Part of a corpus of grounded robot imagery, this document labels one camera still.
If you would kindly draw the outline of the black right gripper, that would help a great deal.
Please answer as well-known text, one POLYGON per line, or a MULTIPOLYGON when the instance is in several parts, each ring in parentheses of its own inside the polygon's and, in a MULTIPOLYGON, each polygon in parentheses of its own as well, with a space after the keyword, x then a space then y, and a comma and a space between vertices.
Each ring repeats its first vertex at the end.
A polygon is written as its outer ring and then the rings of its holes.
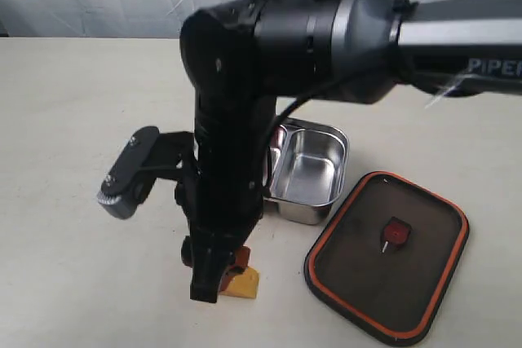
MULTIPOLYGON (((244 242, 263 215, 267 132, 276 99, 212 102, 198 95, 194 119, 197 157, 185 183, 191 235, 208 232, 244 242)), ((250 249, 231 249, 191 238, 190 298, 216 303, 227 275, 243 273, 250 249)))

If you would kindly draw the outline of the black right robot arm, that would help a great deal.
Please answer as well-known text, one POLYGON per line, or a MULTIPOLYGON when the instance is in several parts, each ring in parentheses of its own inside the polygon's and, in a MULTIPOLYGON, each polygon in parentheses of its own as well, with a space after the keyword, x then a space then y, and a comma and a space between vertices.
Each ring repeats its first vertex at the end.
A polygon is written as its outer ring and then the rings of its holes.
POLYGON ((235 0, 179 36, 195 90, 195 153, 180 197, 190 297, 216 302, 263 213, 276 100, 373 104, 397 84, 453 97, 521 92, 521 0, 235 0))

